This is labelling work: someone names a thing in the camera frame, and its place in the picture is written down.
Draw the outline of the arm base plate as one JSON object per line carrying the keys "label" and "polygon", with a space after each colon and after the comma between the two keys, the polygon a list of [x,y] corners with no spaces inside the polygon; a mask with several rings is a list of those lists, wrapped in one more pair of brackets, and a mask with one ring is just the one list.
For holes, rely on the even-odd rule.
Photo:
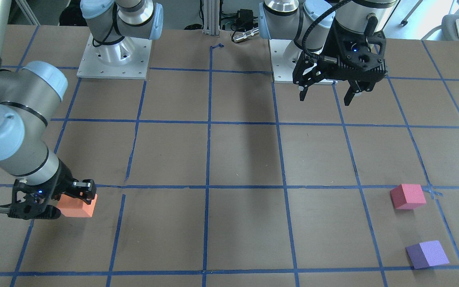
{"label": "arm base plate", "polygon": [[301,50],[292,40],[269,40],[270,60],[275,83],[292,84],[292,73]]}
{"label": "arm base plate", "polygon": [[89,36],[77,76],[91,79],[141,79],[147,77],[152,41],[126,37],[115,45],[93,45]]}

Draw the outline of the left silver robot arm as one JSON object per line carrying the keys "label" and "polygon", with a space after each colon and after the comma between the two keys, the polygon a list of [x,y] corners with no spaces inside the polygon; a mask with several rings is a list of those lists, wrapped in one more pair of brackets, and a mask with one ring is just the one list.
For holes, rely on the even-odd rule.
{"label": "left silver robot arm", "polygon": [[349,106],[388,74],[384,26],[395,5],[395,0],[264,0],[260,36],[291,40],[300,49],[292,71],[300,100],[324,79],[346,81]]}

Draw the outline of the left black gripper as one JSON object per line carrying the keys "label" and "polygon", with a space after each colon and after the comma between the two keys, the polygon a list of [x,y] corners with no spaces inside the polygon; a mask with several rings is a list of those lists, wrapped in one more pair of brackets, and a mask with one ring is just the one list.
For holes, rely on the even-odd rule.
{"label": "left black gripper", "polygon": [[[305,100],[311,85],[328,78],[348,81],[344,105],[349,106],[355,96],[369,89],[370,82],[382,80],[388,72],[383,52],[386,38],[382,31],[375,31],[377,25],[377,18],[365,19],[364,33],[355,33],[335,20],[322,55],[299,55],[292,73],[299,100]],[[325,57],[335,58],[336,63],[325,62]]]}

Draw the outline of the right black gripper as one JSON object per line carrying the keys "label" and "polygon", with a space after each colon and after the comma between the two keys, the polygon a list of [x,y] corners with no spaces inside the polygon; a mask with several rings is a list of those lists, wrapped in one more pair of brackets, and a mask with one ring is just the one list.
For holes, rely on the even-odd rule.
{"label": "right black gripper", "polygon": [[96,196],[93,179],[81,182],[72,178],[71,171],[56,157],[49,157],[38,169],[11,171],[16,180],[12,187],[10,204],[0,205],[0,214],[18,219],[57,219],[61,212],[49,205],[60,200],[62,194],[82,201],[92,201]]}

